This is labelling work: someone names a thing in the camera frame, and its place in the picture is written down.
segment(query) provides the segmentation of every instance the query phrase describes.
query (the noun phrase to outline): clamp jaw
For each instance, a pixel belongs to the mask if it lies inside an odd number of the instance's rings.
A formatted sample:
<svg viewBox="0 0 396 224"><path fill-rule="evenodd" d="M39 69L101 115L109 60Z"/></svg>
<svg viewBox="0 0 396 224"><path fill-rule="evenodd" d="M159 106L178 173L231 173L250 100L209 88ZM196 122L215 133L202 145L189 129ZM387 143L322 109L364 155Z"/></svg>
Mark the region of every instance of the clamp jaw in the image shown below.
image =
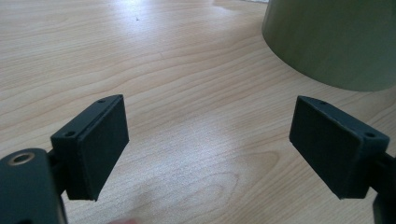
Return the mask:
<svg viewBox="0 0 396 224"><path fill-rule="evenodd" d="M27 148L0 160L0 223L67 223L61 194L97 200L129 142L122 95L103 98L51 138L53 150Z"/></svg>
<svg viewBox="0 0 396 224"><path fill-rule="evenodd" d="M376 224L396 223L396 160L389 138L336 107L299 96L290 141L339 198L365 198L372 187Z"/></svg>

